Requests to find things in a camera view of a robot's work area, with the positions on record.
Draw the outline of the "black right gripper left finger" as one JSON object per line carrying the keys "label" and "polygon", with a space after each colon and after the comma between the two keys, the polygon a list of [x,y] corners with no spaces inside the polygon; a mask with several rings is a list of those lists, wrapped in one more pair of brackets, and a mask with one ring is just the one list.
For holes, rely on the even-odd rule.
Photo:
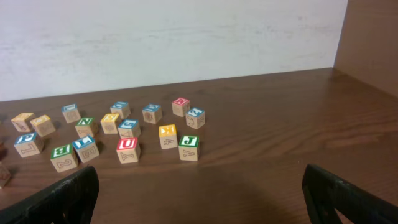
{"label": "black right gripper left finger", "polygon": [[99,189],[95,168],[84,167],[1,210],[1,223],[90,223]]}

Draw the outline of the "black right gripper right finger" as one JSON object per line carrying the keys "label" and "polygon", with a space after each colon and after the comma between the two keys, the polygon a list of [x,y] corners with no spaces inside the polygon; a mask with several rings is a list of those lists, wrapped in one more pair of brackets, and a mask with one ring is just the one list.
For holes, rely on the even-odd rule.
{"label": "black right gripper right finger", "polygon": [[397,223],[397,207],[315,165],[306,166],[302,190],[312,224],[341,223],[338,213],[353,223]]}

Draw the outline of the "green N block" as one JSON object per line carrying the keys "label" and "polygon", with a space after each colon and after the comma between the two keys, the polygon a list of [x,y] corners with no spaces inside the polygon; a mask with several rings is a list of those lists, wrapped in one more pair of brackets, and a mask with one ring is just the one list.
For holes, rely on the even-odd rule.
{"label": "green N block", "polygon": [[94,137],[98,132],[98,125],[95,122],[94,117],[81,118],[75,125],[75,129],[80,138],[87,135]]}

